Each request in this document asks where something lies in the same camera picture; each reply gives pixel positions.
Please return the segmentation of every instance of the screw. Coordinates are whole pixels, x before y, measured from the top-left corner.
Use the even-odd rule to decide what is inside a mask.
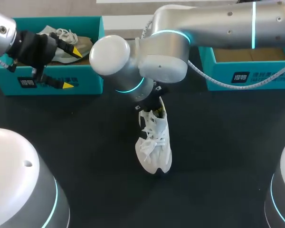
[[[1,33],[1,34],[5,34],[6,32],[7,32],[6,27],[0,26],[0,33]]]

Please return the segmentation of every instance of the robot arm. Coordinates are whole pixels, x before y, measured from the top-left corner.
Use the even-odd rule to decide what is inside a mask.
[[[93,46],[90,63],[118,92],[140,101],[152,80],[176,83],[185,77],[190,46],[285,47],[285,2],[163,7],[154,14],[149,37],[104,37]]]
[[[0,60],[0,65],[10,72],[16,70],[19,61],[33,67],[32,76],[36,82],[45,83],[57,89],[73,87],[43,74],[44,67],[52,61],[57,48],[77,58],[82,57],[75,46],[59,39],[55,33],[47,36],[19,31],[13,19],[0,14],[0,57],[8,54],[14,60],[11,66]]]

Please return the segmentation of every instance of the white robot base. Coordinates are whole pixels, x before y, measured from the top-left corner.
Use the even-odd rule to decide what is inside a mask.
[[[0,228],[67,228],[69,221],[67,198],[33,145],[0,129]]]
[[[285,228],[285,148],[267,192],[265,217],[270,228]]]

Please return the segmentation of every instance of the black table surface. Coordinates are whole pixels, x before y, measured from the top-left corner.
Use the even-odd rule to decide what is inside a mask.
[[[198,52],[191,59],[200,66]],[[99,96],[5,97],[0,128],[25,136],[64,189],[72,228],[265,228],[264,199],[285,146],[285,90],[208,92],[192,70],[163,97],[172,168],[147,174],[138,115]]]

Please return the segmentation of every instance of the cardboard box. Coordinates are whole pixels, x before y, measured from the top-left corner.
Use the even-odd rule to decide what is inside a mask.
[[[15,18],[17,29],[40,32],[46,25],[53,28],[67,29],[78,36],[91,38],[95,43],[105,36],[102,17],[50,17],[50,18]],[[0,58],[11,64],[7,55]],[[103,91],[103,80],[91,68],[88,59],[72,65],[50,64],[44,73],[74,85],[69,89],[55,89],[44,84],[35,88],[21,87],[21,81],[31,79],[32,68],[20,65],[15,73],[0,66],[0,88],[4,95],[95,95]]]
[[[285,67],[285,48],[225,50],[199,47],[204,73],[235,86],[247,86]],[[229,90],[207,81],[208,90]],[[285,73],[255,89],[285,89]]]

